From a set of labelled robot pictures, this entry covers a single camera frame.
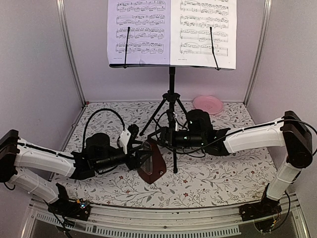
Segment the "clear metronome front cover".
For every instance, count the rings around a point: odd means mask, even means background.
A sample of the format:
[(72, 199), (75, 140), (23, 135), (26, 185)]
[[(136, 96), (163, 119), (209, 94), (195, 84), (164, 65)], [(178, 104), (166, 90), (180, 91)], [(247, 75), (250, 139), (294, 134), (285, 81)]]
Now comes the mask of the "clear metronome front cover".
[(149, 142), (144, 141), (139, 150), (139, 157), (141, 160), (140, 169), (147, 175), (153, 173), (153, 159), (152, 159), (152, 147)]

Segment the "dark red metronome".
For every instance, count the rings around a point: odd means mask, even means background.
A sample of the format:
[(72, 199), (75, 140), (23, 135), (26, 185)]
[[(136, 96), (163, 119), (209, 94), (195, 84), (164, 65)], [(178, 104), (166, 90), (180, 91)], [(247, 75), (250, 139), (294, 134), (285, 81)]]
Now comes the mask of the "dark red metronome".
[(137, 169), (140, 178), (147, 184), (152, 184), (166, 173), (166, 163), (157, 145), (150, 143), (152, 147), (153, 173), (147, 175), (140, 168)]

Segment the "black folding tripod stand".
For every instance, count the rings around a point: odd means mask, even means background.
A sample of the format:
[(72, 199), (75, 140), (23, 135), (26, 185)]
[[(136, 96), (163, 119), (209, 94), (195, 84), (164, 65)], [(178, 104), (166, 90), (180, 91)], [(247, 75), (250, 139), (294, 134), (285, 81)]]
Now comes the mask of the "black folding tripod stand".
[(161, 132), (161, 127), (159, 126), (159, 119), (155, 119), (155, 116), (158, 114), (158, 112), (161, 110), (162, 106), (165, 104), (165, 102), (169, 102), (169, 109), (167, 110), (167, 119), (168, 119), (168, 135), (165, 137), (167, 141), (161, 142), (162, 146), (165, 146), (165, 148), (170, 149), (173, 152), (173, 172), (176, 174), (178, 173), (178, 167), (177, 167), (177, 155), (176, 155), (176, 148), (172, 146), (172, 133), (176, 129), (176, 116), (175, 116), (175, 103), (178, 103), (180, 108), (182, 109), (183, 113), (186, 115), (187, 112), (183, 106), (183, 104), (180, 101), (180, 94), (175, 92), (175, 72), (176, 67), (169, 67), (169, 90), (167, 93), (163, 94), (162, 101), (153, 113), (153, 115), (150, 117), (149, 121), (146, 123), (145, 127), (141, 130), (140, 136), (143, 136), (146, 129), (149, 127), (151, 122), (155, 122), (156, 126), (158, 126), (160, 129), (155, 129), (154, 135), (157, 134), (157, 132)]

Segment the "black perforated music stand desk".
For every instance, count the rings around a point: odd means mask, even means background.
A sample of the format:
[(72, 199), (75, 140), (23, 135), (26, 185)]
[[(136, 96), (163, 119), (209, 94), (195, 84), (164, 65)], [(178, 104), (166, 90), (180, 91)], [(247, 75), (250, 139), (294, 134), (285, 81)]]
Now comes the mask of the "black perforated music stand desk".
[(207, 67), (207, 66), (193, 66), (193, 65), (168, 65), (168, 64), (109, 64), (111, 68), (128, 68), (128, 67), (184, 67), (184, 68), (205, 68), (205, 69), (215, 69), (220, 70), (234, 70), (224, 67)]

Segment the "purple sheet music paper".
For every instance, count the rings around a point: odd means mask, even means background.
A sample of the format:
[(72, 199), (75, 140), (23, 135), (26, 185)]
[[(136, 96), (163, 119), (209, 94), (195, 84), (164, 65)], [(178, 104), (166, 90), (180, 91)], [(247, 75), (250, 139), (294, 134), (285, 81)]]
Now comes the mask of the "purple sheet music paper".
[(107, 58), (110, 64), (170, 64), (169, 0), (110, 0)]

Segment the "white sheet music paper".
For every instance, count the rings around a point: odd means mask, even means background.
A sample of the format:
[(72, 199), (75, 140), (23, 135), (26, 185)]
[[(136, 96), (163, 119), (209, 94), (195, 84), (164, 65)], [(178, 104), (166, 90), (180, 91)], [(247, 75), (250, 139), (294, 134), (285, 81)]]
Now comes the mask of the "white sheet music paper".
[(170, 65), (236, 69), (237, 1), (173, 0)]

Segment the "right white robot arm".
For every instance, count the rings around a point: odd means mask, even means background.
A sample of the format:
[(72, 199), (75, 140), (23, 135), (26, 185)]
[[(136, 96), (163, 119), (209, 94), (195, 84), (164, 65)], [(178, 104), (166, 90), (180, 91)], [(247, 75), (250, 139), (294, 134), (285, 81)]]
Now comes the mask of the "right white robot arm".
[(186, 114), (186, 128), (162, 126), (148, 138), (173, 152), (183, 148), (192, 148), (193, 152), (203, 150), (213, 156), (230, 154), (264, 147), (285, 147), (286, 158), (274, 179), (268, 183), (262, 201), (256, 206), (260, 216), (267, 216), (275, 209), (277, 202), (298, 177), (301, 170), (313, 161), (316, 150), (313, 149), (311, 125), (299, 119), (293, 111), (273, 121), (238, 129), (214, 129), (210, 115), (202, 110), (191, 110)]

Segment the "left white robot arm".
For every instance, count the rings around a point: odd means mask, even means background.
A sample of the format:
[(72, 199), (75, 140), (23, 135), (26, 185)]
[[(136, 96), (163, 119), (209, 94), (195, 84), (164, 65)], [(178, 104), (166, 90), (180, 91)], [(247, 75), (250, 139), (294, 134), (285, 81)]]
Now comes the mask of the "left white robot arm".
[(51, 183), (29, 168), (53, 172), (74, 180), (85, 180), (96, 174), (108, 172), (111, 168), (125, 164), (136, 170), (152, 155), (151, 149), (133, 147), (133, 135), (122, 132), (121, 147), (110, 145), (105, 133), (96, 133), (86, 139), (82, 152), (61, 152), (34, 145), (22, 139), (17, 130), (10, 130), (0, 139), (0, 180), (19, 186), (36, 195), (63, 215), (70, 215), (73, 203), (69, 201), (66, 189), (59, 183)]

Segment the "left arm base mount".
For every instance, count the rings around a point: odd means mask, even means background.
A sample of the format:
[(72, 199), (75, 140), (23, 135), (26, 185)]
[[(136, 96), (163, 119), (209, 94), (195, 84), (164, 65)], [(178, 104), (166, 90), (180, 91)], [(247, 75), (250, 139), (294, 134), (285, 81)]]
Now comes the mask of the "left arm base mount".
[(83, 198), (72, 201), (69, 199), (66, 188), (56, 184), (58, 189), (58, 200), (48, 205), (48, 211), (62, 217), (88, 221), (91, 206), (90, 201)]

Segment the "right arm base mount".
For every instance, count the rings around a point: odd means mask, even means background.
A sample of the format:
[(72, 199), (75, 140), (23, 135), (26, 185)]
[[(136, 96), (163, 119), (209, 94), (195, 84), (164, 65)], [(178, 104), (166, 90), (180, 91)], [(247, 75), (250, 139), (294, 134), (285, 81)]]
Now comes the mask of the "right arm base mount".
[(275, 201), (267, 197), (266, 192), (268, 185), (265, 187), (262, 198), (256, 203), (247, 203), (239, 206), (239, 214), (242, 221), (272, 216), (282, 211), (279, 200)]

